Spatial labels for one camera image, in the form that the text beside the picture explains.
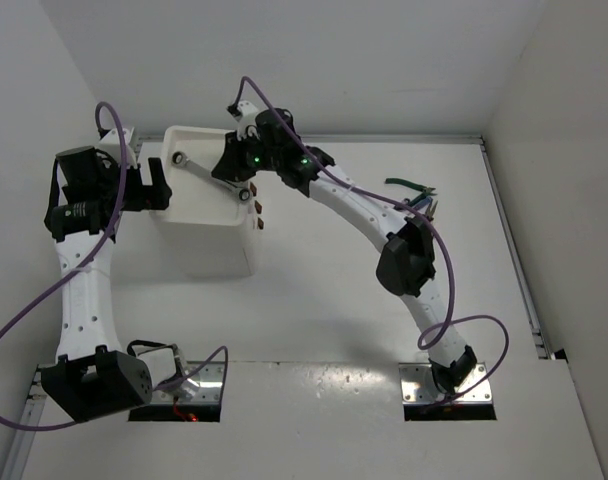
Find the green handled pliers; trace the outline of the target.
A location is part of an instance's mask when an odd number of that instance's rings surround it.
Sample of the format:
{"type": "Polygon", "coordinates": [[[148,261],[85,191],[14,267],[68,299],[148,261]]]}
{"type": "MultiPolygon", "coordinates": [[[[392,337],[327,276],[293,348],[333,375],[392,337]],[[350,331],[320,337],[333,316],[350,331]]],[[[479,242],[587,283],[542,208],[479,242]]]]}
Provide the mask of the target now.
{"type": "Polygon", "coordinates": [[[384,180],[385,185],[397,185],[409,188],[411,190],[417,191],[420,194],[424,194],[426,196],[434,196],[435,189],[433,187],[425,186],[416,182],[412,182],[410,180],[397,178],[397,177],[388,177],[384,180]]]}

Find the large silver ratchet wrench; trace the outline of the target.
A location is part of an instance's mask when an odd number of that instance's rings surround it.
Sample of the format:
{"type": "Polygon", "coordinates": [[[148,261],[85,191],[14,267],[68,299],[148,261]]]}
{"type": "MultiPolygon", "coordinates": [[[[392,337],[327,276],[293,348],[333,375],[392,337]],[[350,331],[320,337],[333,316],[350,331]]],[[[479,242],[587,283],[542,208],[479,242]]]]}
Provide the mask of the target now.
{"type": "Polygon", "coordinates": [[[203,180],[209,181],[210,183],[225,189],[236,199],[238,203],[248,203],[252,198],[251,191],[248,187],[239,182],[216,178],[210,170],[190,159],[182,151],[176,151],[172,154],[171,164],[175,168],[186,170],[189,173],[202,178],[203,180]]]}

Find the white drawer organizer cabinet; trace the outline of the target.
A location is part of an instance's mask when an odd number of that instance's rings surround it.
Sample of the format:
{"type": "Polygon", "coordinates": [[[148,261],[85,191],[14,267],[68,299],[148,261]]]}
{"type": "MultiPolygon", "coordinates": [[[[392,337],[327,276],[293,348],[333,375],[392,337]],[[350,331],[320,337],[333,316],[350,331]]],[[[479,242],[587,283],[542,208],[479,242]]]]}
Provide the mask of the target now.
{"type": "Polygon", "coordinates": [[[172,154],[182,151],[212,171],[225,135],[221,129],[171,126],[162,142],[160,158],[172,197],[154,221],[179,269],[193,278],[248,277],[258,265],[262,231],[255,187],[241,183],[252,194],[241,204],[225,189],[171,164],[172,154]]]}

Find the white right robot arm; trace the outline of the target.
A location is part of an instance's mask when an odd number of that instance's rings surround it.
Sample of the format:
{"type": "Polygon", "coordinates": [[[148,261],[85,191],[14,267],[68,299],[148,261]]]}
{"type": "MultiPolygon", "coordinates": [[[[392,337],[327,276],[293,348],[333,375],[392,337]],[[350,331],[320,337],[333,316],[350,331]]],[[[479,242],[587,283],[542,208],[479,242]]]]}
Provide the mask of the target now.
{"type": "Polygon", "coordinates": [[[227,110],[237,127],[226,134],[212,176],[241,183],[260,171],[274,172],[286,186],[328,207],[362,233],[379,254],[379,283],[401,299],[424,335],[422,348],[438,390],[455,395],[476,357],[450,324],[452,301],[440,297],[431,222],[356,186],[330,155],[303,144],[289,111],[259,110],[248,101],[227,110]]]}

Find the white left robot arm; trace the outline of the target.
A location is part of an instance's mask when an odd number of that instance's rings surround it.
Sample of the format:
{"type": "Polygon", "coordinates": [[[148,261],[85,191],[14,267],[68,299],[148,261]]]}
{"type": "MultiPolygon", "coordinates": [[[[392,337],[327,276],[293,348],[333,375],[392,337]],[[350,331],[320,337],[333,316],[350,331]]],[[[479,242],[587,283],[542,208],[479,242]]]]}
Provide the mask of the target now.
{"type": "Polygon", "coordinates": [[[143,341],[123,346],[111,300],[111,262],[123,211],[164,210],[172,191],[162,162],[148,161],[152,182],[139,167],[122,170],[92,146],[56,155],[45,225],[61,265],[62,327],[55,364],[42,373],[46,393],[77,423],[151,402],[155,387],[181,371],[178,348],[143,341]]]}

